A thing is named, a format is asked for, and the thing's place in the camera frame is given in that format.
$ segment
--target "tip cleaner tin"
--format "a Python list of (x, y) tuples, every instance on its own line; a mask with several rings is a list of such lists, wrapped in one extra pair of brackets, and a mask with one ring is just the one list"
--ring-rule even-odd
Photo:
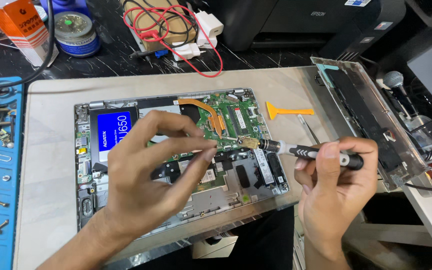
[(65, 11), (54, 15), (54, 36), (63, 52), (73, 57), (88, 57), (100, 47), (93, 22), (88, 16)]

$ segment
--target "screwdriver handle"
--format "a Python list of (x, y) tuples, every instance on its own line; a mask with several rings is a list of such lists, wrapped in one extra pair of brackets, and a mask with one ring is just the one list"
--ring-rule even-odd
[[(279, 141), (280, 147), (277, 152), (278, 155), (286, 154), (290, 156), (295, 156), (297, 158), (302, 158), (306, 160), (315, 160), (318, 155), (319, 149), (298, 144), (287, 144), (284, 141)], [(348, 155), (339, 154), (339, 165), (347, 167), (348, 169), (357, 171), (360, 170), (364, 161), (363, 158), (358, 154)]]

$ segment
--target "microphone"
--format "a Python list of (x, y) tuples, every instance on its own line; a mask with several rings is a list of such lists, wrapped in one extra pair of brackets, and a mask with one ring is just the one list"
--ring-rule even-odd
[(384, 75), (384, 77), (382, 79), (382, 82), (387, 87), (389, 87), (391, 89), (399, 89), (399, 91), (401, 91), (401, 93), (406, 97), (406, 100), (409, 103), (409, 105), (411, 106), (411, 109), (417, 115), (418, 111), (413, 106), (413, 103), (411, 102), (410, 98), (408, 97), (408, 94), (406, 93), (406, 90), (404, 89), (404, 86), (403, 86), (403, 81), (404, 81), (403, 74), (401, 74), (398, 71), (388, 72), (388, 73), (386, 73), (386, 75)]

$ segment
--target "right hand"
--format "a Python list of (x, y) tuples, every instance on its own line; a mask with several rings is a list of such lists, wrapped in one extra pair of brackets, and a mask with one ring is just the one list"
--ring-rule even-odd
[[(299, 158), (294, 178), (303, 186), (299, 219), (314, 248), (329, 260), (341, 250), (341, 238), (376, 192), (378, 146), (373, 140), (342, 137), (320, 148), (316, 160)], [(364, 160), (360, 170), (339, 166), (339, 151), (351, 150)]]

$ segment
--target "screwdriver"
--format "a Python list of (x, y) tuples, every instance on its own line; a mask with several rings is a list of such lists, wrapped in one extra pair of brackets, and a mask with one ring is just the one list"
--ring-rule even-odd
[[(278, 155), (285, 154), (305, 160), (315, 160), (319, 152), (318, 148), (298, 144), (287, 144), (284, 141), (258, 140), (248, 137), (239, 137), (237, 142), (242, 147), (252, 149), (260, 148), (269, 152), (275, 152)], [(364, 162), (363, 158), (358, 154), (348, 155), (340, 153), (339, 165), (357, 171), (363, 167)]]

